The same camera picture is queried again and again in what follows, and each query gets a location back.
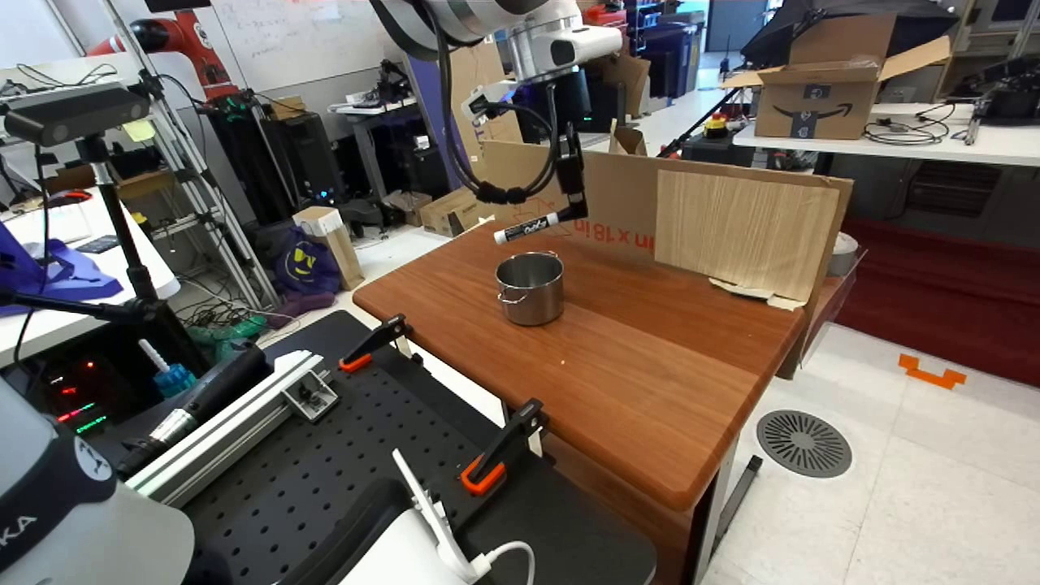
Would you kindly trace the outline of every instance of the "metal pot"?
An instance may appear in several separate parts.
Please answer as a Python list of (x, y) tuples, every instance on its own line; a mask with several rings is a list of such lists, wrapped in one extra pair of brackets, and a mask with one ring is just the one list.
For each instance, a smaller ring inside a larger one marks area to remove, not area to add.
[(548, 251), (527, 251), (498, 262), (498, 305), (514, 324), (548, 324), (563, 312), (563, 259)]

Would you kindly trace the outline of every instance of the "black perforated table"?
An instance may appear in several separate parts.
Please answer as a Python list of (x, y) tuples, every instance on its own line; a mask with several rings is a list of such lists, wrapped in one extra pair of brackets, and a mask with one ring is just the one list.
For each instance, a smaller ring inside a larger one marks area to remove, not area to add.
[[(331, 369), (365, 333), (361, 321), (335, 312), (266, 356), (307, 349)], [(350, 548), (327, 544), (349, 525), (356, 530), (377, 525), (384, 483), (398, 480), (390, 448), (403, 448), (412, 473), (437, 483), (498, 431), (421, 362), (398, 351), (377, 351), (373, 369), (350, 379), (337, 378), (335, 386), (340, 404), (322, 424), (291, 420), (187, 507), (210, 583), (312, 583), (304, 580), (307, 569), (350, 563)], [(651, 541), (585, 501), (545, 462), (514, 474), (461, 532), (467, 554), (507, 541), (527, 541), (537, 548), (539, 585), (635, 585), (654, 574)], [(527, 560), (504, 555), (486, 583), (507, 585), (524, 574)]]

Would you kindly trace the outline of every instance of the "wooden table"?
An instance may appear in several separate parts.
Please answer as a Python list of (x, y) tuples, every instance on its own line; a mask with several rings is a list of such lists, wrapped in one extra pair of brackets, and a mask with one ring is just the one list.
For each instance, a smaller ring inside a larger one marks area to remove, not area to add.
[[(424, 349), (511, 405), (542, 401), (576, 452), (654, 503), (693, 512), (805, 317), (566, 233), (507, 246), (490, 233), (478, 227), (356, 301), (379, 319), (403, 312)], [(501, 319), (493, 270), (519, 251), (566, 262), (566, 312), (545, 327)]]

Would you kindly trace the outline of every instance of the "white cable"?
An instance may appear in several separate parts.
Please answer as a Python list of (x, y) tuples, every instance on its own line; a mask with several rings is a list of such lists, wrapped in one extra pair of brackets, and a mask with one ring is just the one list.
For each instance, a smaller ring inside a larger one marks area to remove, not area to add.
[(490, 554), (478, 555), (472, 566), (476, 566), (476, 572), (478, 572), (478, 574), (487, 574), (487, 572), (490, 572), (490, 566), (493, 566), (501, 555), (514, 554), (514, 548), (527, 554), (527, 560), (531, 560), (527, 585), (534, 585), (534, 574), (537, 574), (537, 555), (534, 555), (531, 544), (524, 544), (524, 541), (511, 541), (511, 544), (504, 544), (504, 545), (498, 545), (498, 548), (490, 548)]

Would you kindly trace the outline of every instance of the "floor drain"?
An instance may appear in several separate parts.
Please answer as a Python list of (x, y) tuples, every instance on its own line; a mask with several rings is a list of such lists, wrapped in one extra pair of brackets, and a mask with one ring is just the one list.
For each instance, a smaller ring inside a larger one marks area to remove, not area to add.
[(838, 479), (853, 466), (844, 436), (836, 425), (795, 409), (761, 417), (758, 442), (778, 466), (805, 479)]

